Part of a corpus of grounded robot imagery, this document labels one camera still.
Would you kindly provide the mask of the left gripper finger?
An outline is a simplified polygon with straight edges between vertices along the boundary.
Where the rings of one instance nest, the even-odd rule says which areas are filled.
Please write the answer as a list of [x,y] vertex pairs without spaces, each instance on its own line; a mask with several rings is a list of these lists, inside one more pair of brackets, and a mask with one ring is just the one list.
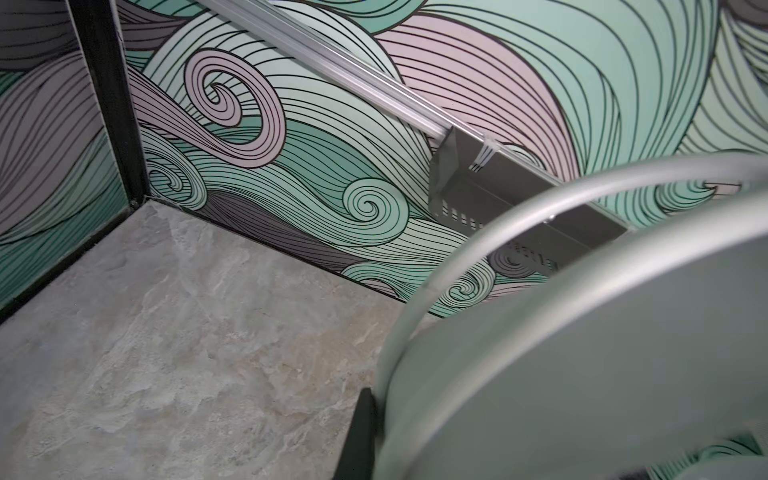
[[363,388],[359,393],[332,480],[372,478],[378,426],[377,405],[372,389]]

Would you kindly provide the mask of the white headphones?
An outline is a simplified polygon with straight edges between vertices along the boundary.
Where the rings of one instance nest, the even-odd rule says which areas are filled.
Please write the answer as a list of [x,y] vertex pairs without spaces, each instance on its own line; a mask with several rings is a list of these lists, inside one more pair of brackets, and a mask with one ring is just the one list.
[[[485,255],[591,200],[685,180],[744,190],[621,236],[545,283],[419,323]],[[377,479],[589,479],[767,417],[767,160],[647,160],[500,216],[408,301],[381,350]]]

